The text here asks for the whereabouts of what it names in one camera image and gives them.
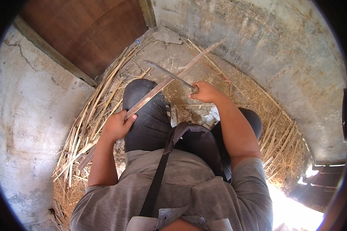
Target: man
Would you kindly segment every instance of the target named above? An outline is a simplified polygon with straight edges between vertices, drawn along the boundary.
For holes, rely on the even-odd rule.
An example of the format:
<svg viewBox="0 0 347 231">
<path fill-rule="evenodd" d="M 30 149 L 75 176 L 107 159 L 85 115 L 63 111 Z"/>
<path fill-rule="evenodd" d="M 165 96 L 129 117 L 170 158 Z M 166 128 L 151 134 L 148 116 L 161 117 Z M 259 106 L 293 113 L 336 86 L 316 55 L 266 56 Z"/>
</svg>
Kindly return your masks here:
<svg viewBox="0 0 347 231">
<path fill-rule="evenodd" d="M 139 79 L 126 87 L 124 110 L 103 127 L 71 230 L 272 230 L 257 114 L 197 82 L 199 93 L 189 98 L 219 111 L 210 132 L 187 122 L 171 128 L 162 93 L 124 122 L 126 110 L 156 85 Z M 123 137 L 126 169 L 118 179 L 113 146 Z"/>
</svg>

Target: cracked wall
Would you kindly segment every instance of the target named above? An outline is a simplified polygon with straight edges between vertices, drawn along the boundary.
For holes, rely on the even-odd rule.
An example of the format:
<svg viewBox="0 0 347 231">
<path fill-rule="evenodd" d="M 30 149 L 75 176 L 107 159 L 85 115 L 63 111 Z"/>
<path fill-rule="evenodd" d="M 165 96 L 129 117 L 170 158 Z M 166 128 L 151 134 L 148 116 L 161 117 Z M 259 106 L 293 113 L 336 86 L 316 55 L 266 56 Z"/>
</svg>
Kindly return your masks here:
<svg viewBox="0 0 347 231">
<path fill-rule="evenodd" d="M 0 47 L 0 185 L 26 226 L 50 219 L 57 153 L 93 91 L 9 28 Z"/>
<path fill-rule="evenodd" d="M 316 160 L 344 160 L 346 72 L 326 21 L 308 0 L 152 0 L 157 25 L 209 46 L 271 92 L 296 122 Z"/>
</svg>

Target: blade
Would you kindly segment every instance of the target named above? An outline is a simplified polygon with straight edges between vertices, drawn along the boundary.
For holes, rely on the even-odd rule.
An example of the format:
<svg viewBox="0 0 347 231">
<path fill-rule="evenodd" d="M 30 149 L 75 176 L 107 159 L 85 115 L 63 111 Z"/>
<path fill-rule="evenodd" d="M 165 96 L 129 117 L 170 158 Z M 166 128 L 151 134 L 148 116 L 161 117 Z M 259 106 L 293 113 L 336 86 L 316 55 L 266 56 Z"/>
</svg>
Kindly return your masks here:
<svg viewBox="0 0 347 231">
<path fill-rule="evenodd" d="M 149 61 L 149 60 L 144 60 L 145 62 L 148 62 L 150 65 L 152 65 L 155 68 L 160 69 L 161 71 L 163 71 L 164 73 L 168 74 L 169 76 L 173 77 L 174 79 L 182 82 L 183 84 L 185 84 L 186 86 L 188 86 L 190 89 L 194 89 L 194 87 L 190 84 L 188 84 L 187 82 L 185 82 L 184 80 L 182 80 L 180 77 L 176 76 L 175 74 L 173 74 L 171 71 L 166 70 L 165 68 L 159 66 L 157 63 Z"/>
</svg>

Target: leg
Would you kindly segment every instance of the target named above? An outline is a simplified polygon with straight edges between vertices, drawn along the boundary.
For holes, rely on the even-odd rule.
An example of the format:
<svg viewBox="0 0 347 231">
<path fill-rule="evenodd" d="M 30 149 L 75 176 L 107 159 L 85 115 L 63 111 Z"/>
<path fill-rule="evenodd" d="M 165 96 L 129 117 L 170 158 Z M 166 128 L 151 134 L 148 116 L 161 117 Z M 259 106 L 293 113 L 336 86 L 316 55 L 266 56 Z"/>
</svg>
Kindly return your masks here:
<svg viewBox="0 0 347 231">
<path fill-rule="evenodd" d="M 248 120 L 250 126 L 253 129 L 256 138 L 259 139 L 262 133 L 262 122 L 259 116 L 252 110 L 239 108 L 244 117 Z M 230 156 L 227 153 L 225 144 L 223 143 L 221 121 L 218 122 L 212 129 L 211 132 L 215 137 L 217 147 L 220 153 L 222 168 L 224 170 L 227 179 L 231 178 L 231 166 L 230 166 Z"/>
<path fill-rule="evenodd" d="M 155 86 L 156 82 L 146 79 L 132 81 L 125 89 L 122 108 L 129 110 Z M 162 92 L 155 95 L 136 114 L 138 118 L 125 136 L 125 151 L 165 148 L 171 123 Z"/>
</svg>

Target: crack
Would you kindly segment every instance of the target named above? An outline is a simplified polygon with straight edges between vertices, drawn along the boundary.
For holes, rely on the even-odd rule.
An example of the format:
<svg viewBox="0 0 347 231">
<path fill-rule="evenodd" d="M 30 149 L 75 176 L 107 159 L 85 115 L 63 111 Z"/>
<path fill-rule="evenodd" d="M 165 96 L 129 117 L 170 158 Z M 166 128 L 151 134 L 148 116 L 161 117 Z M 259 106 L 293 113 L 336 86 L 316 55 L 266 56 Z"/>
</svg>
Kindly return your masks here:
<svg viewBox="0 0 347 231">
<path fill-rule="evenodd" d="M 63 88 L 64 90 L 67 90 L 64 86 L 60 85 L 55 79 L 54 77 L 51 77 L 51 81 L 53 81 L 55 83 L 56 86 L 60 86 L 61 88 Z"/>
<path fill-rule="evenodd" d="M 21 53 L 21 56 L 24 58 L 24 60 L 26 61 L 26 63 L 28 63 L 28 65 L 32 68 L 32 70 L 38 72 L 38 71 L 41 71 L 41 70 L 37 70 L 34 66 L 32 66 L 32 64 L 29 62 L 29 60 L 23 55 L 23 52 L 22 52 L 22 47 L 21 47 L 21 44 L 20 44 L 21 40 L 15 42 L 14 44 L 10 44 L 9 41 L 7 39 L 4 40 L 4 43 L 7 44 L 8 46 L 10 47 L 19 47 L 19 53 Z M 65 87 L 63 87 L 62 85 L 60 85 L 55 79 L 54 77 L 52 76 L 51 73 L 49 73 L 51 75 L 51 81 L 56 85 L 56 86 L 60 86 L 61 88 L 63 88 L 64 90 L 67 90 Z"/>
<path fill-rule="evenodd" d="M 28 61 L 28 59 L 26 57 L 24 57 L 20 42 L 21 41 L 19 40 L 19 41 L 15 42 L 14 44 L 10 44 L 8 40 L 6 40 L 6 39 L 4 40 L 4 43 L 7 44 L 10 47 L 19 47 L 19 53 L 21 53 L 21 56 L 24 58 L 26 63 L 28 63 L 28 65 L 32 68 L 32 70 L 39 71 L 39 70 L 36 70 L 36 68 L 32 66 L 32 64 Z"/>
<path fill-rule="evenodd" d="M 289 70 L 291 67 L 290 66 L 288 66 L 288 67 L 286 67 L 286 68 L 284 68 L 281 72 L 279 72 L 278 74 L 276 74 L 274 77 L 272 77 L 269 81 L 268 81 L 268 86 L 269 86 L 269 88 L 271 88 L 271 83 L 274 81 L 274 80 L 276 80 L 276 79 L 278 79 L 282 74 L 284 74 L 287 70 Z"/>
</svg>

